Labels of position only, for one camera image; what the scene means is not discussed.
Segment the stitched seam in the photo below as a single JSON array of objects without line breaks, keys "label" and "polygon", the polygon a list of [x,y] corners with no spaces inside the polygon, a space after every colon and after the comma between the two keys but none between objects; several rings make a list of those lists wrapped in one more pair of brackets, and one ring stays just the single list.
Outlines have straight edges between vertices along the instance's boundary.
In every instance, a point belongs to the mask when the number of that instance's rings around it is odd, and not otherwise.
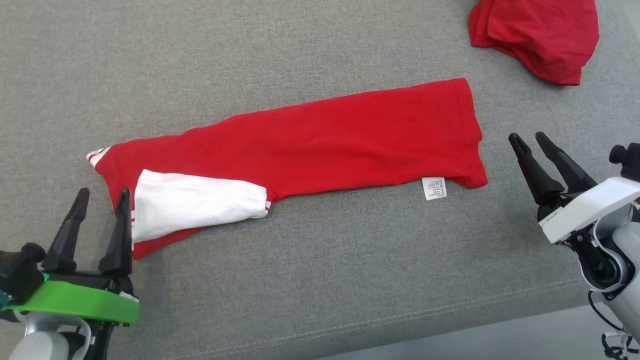
[{"label": "stitched seam", "polygon": [[[335,327],[328,327],[328,328],[325,328],[325,329],[320,329],[320,330],[314,330],[314,331],[309,331],[309,332],[302,332],[300,334],[283,336],[281,338],[275,338],[275,339],[270,339],[270,340],[262,340],[262,341],[255,341],[255,342],[252,342],[252,343],[245,343],[245,344],[235,345],[235,346],[231,346],[231,347],[218,348],[218,349],[215,349],[215,350],[197,352],[197,353],[189,354],[189,355],[175,356],[175,357],[170,357],[170,358],[165,359],[165,360],[178,360],[178,359],[185,359],[185,358],[188,358],[188,357],[197,357],[197,356],[204,356],[204,355],[209,355],[209,354],[212,354],[213,356],[224,356],[224,355],[229,355],[229,354],[235,354],[236,352],[249,351],[249,350],[255,350],[255,349],[267,347],[267,345],[263,345],[261,347],[253,347],[254,345],[260,345],[260,344],[263,344],[263,343],[276,343],[276,342],[282,341],[282,340],[287,340],[287,339],[291,339],[291,338],[299,338],[299,337],[302,337],[302,336],[313,335],[313,334],[317,334],[319,332],[343,329],[345,327],[364,325],[364,324],[373,323],[373,322],[383,322],[381,324],[366,325],[366,326],[363,326],[363,327],[357,327],[357,328],[354,328],[354,329],[346,330],[346,331],[352,331],[352,330],[357,330],[357,329],[363,329],[363,328],[366,328],[366,327],[385,325],[387,323],[394,323],[394,322],[398,322],[398,321],[411,320],[411,319],[414,319],[414,318],[421,318],[421,317],[425,317],[425,316],[433,316],[433,315],[438,315],[438,314],[446,313],[446,312],[450,312],[450,311],[463,310],[463,309],[467,309],[469,307],[482,306],[482,305],[485,305],[485,304],[493,304],[494,302],[498,302],[498,301],[515,299],[517,297],[533,295],[533,294],[542,293],[542,292],[551,291],[551,290],[557,290],[557,289],[566,288],[566,287],[569,287],[569,286],[575,286],[575,285],[578,285],[579,283],[578,284],[566,285],[566,286],[562,286],[562,287],[558,287],[558,288],[542,290],[542,291],[536,291],[536,292],[533,292],[533,293],[527,293],[527,294],[524,294],[524,295],[518,295],[518,296],[515,296],[515,297],[506,298],[506,299],[499,299],[499,300],[495,300],[495,301],[492,301],[492,302],[491,301],[490,302],[483,302],[482,304],[476,304],[476,305],[472,305],[472,306],[462,307],[462,308],[459,308],[459,309],[458,308],[449,309],[449,310],[442,311],[442,312],[439,312],[439,313],[414,316],[414,317],[409,318],[409,319],[400,319],[400,320],[394,320],[392,322],[386,322],[386,320],[391,320],[391,319],[394,319],[394,318],[400,318],[400,317],[406,317],[406,316],[419,315],[419,314],[423,314],[423,313],[429,313],[429,312],[432,312],[432,311],[446,309],[448,307],[463,306],[463,305],[467,305],[467,304],[470,304],[470,303],[473,303],[473,302],[479,302],[479,301],[484,301],[484,300],[495,299],[497,297],[503,297],[503,296],[506,296],[506,295],[512,295],[512,294],[521,293],[521,292],[525,292],[525,291],[545,288],[545,287],[549,287],[549,286],[553,286],[553,285],[566,284],[568,282],[573,282],[573,281],[580,281],[580,283],[582,283],[582,279],[581,278],[570,279],[570,280],[565,280],[565,281],[558,281],[558,282],[552,282],[551,284],[535,286],[533,288],[527,288],[527,289],[523,289],[523,290],[516,290],[516,291],[511,291],[511,292],[508,292],[508,293],[502,293],[502,294],[498,294],[498,295],[493,295],[493,296],[490,296],[490,297],[483,297],[483,298],[480,298],[480,299],[474,299],[474,300],[459,302],[457,304],[433,307],[433,308],[427,309],[427,310],[419,310],[419,311],[414,311],[414,312],[411,312],[411,313],[404,313],[404,314],[387,316],[387,317],[379,318],[379,319],[366,320],[366,321],[363,321],[363,322],[350,323],[350,324],[347,324],[347,325],[339,325],[339,326],[335,326]],[[330,332],[328,334],[322,334],[322,335],[313,336],[313,337],[306,337],[306,338],[297,339],[297,340],[313,339],[313,338],[318,338],[320,336],[327,336],[327,335],[331,335],[331,334],[339,334],[341,332],[344,332],[344,331]],[[296,341],[296,340],[286,341],[286,342],[280,343],[280,344],[271,344],[270,346],[282,345],[282,344],[291,343],[291,342],[294,342],[294,341]],[[222,351],[225,351],[225,350],[233,350],[233,349],[241,348],[241,347],[250,347],[250,348],[243,349],[243,350],[238,350],[238,351],[233,351],[233,352],[225,352],[225,353],[216,355],[216,353],[219,353],[219,352],[222,352]]]}]

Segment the red fabric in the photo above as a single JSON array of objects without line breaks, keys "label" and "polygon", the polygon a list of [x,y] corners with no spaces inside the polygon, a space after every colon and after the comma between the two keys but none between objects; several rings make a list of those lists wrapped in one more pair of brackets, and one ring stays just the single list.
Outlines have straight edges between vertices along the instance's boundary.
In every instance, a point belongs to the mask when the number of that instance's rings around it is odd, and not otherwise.
[{"label": "red fabric", "polygon": [[480,0],[469,15],[469,37],[542,79],[579,85],[600,38],[595,0]]},{"label": "red fabric", "polygon": [[[237,179],[275,202],[299,194],[443,176],[487,183],[465,79],[382,90],[230,117],[178,136],[112,146],[96,164],[116,206],[143,169]],[[198,229],[134,244],[140,259]]]}]

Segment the white floor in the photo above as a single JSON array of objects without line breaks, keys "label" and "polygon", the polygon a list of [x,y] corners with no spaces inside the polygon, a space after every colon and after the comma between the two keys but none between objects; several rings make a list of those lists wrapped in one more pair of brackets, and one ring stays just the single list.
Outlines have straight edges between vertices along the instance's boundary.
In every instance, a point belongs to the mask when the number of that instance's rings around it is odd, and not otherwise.
[{"label": "white floor", "polygon": [[[620,3],[640,40],[640,0],[620,0]],[[616,320],[604,305],[598,307],[607,317]],[[602,360],[607,359],[600,344],[600,335],[605,331],[611,328],[589,306],[584,306],[322,360]],[[630,359],[640,359],[640,356],[631,355]]]}]

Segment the gray fabric surface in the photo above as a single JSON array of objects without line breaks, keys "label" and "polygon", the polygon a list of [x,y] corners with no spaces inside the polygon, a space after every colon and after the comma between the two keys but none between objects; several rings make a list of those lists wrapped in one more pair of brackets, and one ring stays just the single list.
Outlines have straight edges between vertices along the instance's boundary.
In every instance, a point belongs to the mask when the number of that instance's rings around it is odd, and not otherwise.
[{"label": "gray fabric surface", "polygon": [[[113,224],[84,159],[249,111],[466,77],[489,185],[419,182],[287,199],[134,264],[140,324],[111,359],[308,359],[578,306],[578,266],[546,243],[507,142],[545,131],[598,181],[640,140],[640,45],[614,2],[581,86],[468,44],[473,0],[0,2],[0,239],[48,246],[82,186],[77,249]],[[540,151],[535,153],[542,159]],[[22,327],[0,323],[0,354]]]}]

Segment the black knob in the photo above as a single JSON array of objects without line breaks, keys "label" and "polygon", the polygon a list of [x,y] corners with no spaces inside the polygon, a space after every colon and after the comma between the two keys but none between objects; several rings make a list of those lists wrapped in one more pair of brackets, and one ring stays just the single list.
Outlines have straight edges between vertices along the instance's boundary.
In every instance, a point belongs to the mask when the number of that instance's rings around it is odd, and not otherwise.
[{"label": "black knob", "polygon": [[609,162],[612,164],[619,164],[627,157],[627,150],[622,145],[616,145],[611,149],[609,153]]},{"label": "black knob", "polygon": [[47,252],[36,243],[26,243],[21,250],[30,254],[36,263],[41,262],[47,256]]}]

